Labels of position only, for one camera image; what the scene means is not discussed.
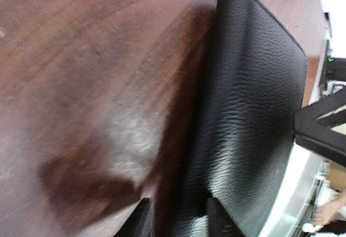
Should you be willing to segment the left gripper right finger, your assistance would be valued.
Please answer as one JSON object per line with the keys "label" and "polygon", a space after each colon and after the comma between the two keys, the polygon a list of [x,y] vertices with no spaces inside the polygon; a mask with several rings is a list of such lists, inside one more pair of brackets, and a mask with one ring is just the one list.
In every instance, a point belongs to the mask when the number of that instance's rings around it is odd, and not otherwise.
{"label": "left gripper right finger", "polygon": [[207,199],[208,233],[210,237],[242,237],[236,226],[217,198]]}

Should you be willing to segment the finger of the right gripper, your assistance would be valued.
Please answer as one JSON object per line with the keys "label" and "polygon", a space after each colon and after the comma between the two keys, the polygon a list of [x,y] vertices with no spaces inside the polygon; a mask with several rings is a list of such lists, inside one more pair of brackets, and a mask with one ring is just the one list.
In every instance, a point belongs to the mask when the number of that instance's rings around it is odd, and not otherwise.
{"label": "finger of the right gripper", "polygon": [[333,130],[345,124],[345,89],[302,108],[295,114],[294,134],[298,145],[345,166],[345,134]]}

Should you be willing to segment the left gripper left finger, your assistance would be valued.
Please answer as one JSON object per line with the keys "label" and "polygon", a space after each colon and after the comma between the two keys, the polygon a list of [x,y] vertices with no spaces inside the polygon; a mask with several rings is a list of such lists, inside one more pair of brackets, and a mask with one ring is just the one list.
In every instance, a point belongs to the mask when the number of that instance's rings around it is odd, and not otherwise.
{"label": "left gripper left finger", "polygon": [[154,205],[151,199],[144,198],[136,206],[115,237],[153,237]]}

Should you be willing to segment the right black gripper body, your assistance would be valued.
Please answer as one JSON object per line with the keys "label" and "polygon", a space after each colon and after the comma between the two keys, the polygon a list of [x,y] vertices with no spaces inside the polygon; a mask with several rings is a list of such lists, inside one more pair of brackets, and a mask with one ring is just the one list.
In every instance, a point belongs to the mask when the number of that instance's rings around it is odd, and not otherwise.
{"label": "right black gripper body", "polygon": [[327,58],[327,80],[346,81],[346,59]]}

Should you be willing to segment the black zippered tool case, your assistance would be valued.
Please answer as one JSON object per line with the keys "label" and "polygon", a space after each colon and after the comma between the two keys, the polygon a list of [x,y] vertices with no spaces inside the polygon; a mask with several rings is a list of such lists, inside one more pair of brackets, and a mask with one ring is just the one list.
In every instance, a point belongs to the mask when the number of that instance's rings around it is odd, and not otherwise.
{"label": "black zippered tool case", "polygon": [[217,0],[196,126],[177,188],[171,236],[207,236],[207,202],[231,236],[259,236],[294,142],[307,58],[259,0]]}

